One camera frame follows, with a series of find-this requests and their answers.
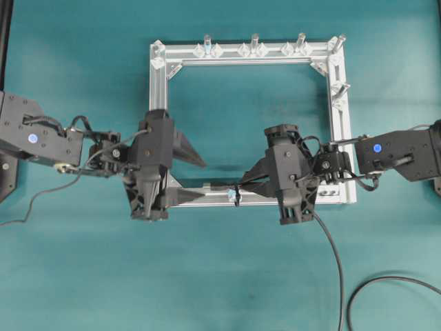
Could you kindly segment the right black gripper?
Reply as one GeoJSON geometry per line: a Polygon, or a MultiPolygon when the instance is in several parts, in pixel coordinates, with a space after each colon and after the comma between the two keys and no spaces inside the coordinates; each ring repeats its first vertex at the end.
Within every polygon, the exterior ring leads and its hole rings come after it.
{"type": "Polygon", "coordinates": [[[289,225],[313,219],[317,178],[312,174],[313,155],[295,125],[281,124],[265,129],[268,149],[244,173],[243,189],[267,198],[277,198],[280,223],[289,225]],[[269,177],[269,181],[252,182],[269,177]]]}

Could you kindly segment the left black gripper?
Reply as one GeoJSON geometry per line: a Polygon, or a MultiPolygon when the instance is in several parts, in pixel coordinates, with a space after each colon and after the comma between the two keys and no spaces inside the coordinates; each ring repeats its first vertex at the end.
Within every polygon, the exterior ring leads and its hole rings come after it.
{"type": "MultiPolygon", "coordinates": [[[[206,163],[187,137],[174,128],[166,110],[152,110],[139,123],[144,130],[127,150],[127,172],[123,184],[130,203],[131,217],[155,221],[167,213],[159,205],[168,170],[174,159],[205,168],[206,163]]],[[[167,206],[189,203],[205,195],[184,188],[167,189],[167,206]]]]}

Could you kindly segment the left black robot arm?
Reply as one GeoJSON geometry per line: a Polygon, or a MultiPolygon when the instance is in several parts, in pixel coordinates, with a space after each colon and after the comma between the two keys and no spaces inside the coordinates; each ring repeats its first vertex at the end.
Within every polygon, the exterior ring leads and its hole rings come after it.
{"type": "Polygon", "coordinates": [[[205,162],[166,110],[151,110],[137,132],[94,131],[88,118],[73,118],[64,128],[44,115],[39,104],[1,93],[1,199],[17,187],[18,161],[49,166],[60,173],[110,178],[121,176],[133,219],[157,221],[167,209],[199,199],[202,193],[171,184],[178,159],[198,167],[205,162]]]}

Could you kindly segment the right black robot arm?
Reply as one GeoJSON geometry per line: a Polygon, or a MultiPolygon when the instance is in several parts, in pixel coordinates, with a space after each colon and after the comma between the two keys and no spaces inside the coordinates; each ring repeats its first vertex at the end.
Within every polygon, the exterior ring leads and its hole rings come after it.
{"type": "Polygon", "coordinates": [[[376,190],[381,174],[395,170],[407,181],[440,176],[440,122],[424,130],[396,130],[375,137],[319,143],[307,147],[295,125],[265,129],[265,155],[239,181],[239,188],[278,202],[283,225],[310,221],[321,183],[355,181],[376,190]]]}

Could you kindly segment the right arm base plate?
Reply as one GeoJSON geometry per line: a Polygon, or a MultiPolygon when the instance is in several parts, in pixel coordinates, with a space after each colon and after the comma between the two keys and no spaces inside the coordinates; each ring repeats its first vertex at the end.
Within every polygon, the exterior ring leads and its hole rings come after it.
{"type": "Polygon", "coordinates": [[[440,177],[434,178],[431,181],[431,187],[433,191],[440,197],[441,196],[441,179],[440,177]]]}

